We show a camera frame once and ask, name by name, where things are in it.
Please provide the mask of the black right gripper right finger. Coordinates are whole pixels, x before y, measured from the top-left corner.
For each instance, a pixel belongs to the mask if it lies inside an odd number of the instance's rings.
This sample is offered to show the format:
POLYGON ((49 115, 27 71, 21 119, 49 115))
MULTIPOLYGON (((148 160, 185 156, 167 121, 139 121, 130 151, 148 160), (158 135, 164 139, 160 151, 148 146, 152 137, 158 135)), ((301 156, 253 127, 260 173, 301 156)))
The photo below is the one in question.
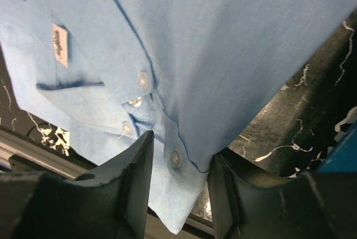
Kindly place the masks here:
POLYGON ((208 189, 216 238, 355 238, 356 174, 283 178, 216 154, 208 189))

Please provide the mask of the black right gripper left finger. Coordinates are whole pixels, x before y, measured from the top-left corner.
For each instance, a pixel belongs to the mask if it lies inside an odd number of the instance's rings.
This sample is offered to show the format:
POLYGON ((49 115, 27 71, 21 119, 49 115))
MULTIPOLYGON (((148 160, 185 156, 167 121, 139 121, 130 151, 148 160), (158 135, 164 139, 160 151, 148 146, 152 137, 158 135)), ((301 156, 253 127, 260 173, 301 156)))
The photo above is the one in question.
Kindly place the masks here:
POLYGON ((75 179, 32 162, 1 174, 2 238, 143 238, 154 134, 75 179))

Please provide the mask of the blue suitcase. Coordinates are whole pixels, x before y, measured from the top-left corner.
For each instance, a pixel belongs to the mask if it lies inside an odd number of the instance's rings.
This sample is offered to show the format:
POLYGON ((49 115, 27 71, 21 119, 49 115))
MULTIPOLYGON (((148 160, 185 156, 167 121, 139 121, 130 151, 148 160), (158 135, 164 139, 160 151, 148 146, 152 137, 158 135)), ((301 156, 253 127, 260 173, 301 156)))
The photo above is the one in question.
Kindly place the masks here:
POLYGON ((321 173, 356 173, 356 123, 317 169, 321 173))

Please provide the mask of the light blue shirt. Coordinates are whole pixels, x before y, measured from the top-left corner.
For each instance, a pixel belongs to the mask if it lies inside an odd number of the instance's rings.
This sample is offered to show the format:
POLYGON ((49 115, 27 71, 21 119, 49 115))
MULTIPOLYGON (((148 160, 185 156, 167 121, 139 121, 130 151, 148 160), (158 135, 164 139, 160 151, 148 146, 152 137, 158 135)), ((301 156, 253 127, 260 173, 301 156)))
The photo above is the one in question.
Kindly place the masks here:
POLYGON ((149 207, 179 233, 227 147, 356 0, 1 0, 18 106, 95 164, 155 133, 149 207))

